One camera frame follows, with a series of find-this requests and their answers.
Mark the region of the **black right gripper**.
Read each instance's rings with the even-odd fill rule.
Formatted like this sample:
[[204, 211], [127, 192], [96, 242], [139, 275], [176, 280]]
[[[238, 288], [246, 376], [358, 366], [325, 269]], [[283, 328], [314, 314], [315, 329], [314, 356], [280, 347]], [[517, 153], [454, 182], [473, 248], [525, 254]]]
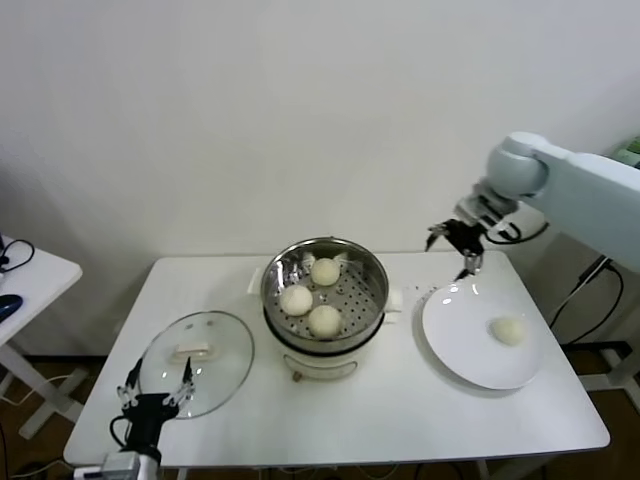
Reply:
[[479, 273], [482, 268], [482, 255], [477, 253], [484, 252], [483, 225], [470, 226], [463, 221], [450, 219], [431, 226], [428, 231], [426, 250], [430, 250], [441, 237], [444, 237], [459, 253], [463, 253], [463, 268], [455, 277], [456, 280], [463, 280]]

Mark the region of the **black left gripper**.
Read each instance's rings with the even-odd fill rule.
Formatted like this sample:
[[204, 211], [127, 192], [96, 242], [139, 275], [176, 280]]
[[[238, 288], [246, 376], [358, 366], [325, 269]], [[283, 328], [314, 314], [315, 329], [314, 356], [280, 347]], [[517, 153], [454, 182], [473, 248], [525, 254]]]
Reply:
[[127, 374], [123, 385], [117, 387], [117, 395], [123, 415], [130, 423], [125, 440], [127, 448], [157, 447], [165, 422], [177, 417], [178, 404], [190, 400], [195, 392], [191, 358], [188, 357], [179, 387], [168, 393], [140, 394], [138, 381], [143, 359], [139, 358]]

